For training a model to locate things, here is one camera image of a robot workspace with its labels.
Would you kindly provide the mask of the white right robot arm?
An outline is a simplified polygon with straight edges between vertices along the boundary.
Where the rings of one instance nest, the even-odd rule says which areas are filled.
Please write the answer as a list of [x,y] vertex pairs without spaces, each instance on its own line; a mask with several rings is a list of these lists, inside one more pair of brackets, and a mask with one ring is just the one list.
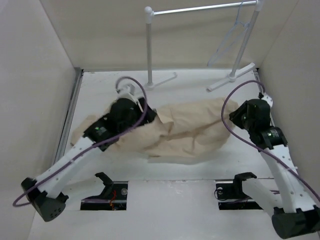
[[238,198],[251,197],[271,218],[282,239],[320,230],[320,208],[305,190],[291,160],[288,142],[279,127],[271,124],[272,101],[250,99],[229,115],[230,121],[246,130],[271,171],[279,195],[272,193],[257,177],[247,172],[234,178],[232,192]]

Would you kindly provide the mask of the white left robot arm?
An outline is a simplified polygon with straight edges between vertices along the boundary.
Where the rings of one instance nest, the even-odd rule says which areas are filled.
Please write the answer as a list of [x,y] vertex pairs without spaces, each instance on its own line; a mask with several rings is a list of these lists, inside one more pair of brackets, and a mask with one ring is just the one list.
[[68,196],[62,190],[71,178],[89,162],[89,151],[102,152],[131,130],[151,123],[157,115],[144,97],[137,101],[121,97],[109,112],[91,123],[64,156],[36,178],[27,177],[21,188],[29,203],[45,222],[58,217],[66,208]]

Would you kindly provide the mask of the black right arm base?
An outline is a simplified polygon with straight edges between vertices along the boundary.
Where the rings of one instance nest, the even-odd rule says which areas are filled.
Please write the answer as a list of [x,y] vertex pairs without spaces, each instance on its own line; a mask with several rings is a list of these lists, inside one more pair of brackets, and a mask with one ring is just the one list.
[[245,172],[236,174],[233,179],[216,181],[214,197],[218,200],[218,209],[220,211],[262,210],[242,189],[242,182],[256,178],[252,172]]

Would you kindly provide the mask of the beige trousers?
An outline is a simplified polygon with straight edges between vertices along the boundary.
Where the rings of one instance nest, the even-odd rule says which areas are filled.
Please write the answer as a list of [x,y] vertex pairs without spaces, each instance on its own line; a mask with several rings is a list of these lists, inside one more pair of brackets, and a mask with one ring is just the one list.
[[224,97],[168,104],[156,110],[155,119],[112,144],[107,153],[139,153],[161,161],[188,164],[218,151],[235,125],[229,115],[239,107]]

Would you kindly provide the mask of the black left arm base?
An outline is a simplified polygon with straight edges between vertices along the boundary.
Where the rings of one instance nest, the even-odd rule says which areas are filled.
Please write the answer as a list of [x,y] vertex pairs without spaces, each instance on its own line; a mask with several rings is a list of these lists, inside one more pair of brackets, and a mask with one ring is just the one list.
[[99,195],[93,195],[81,200],[81,211],[126,211],[128,198],[128,181],[113,181],[105,173],[98,172],[104,188]]

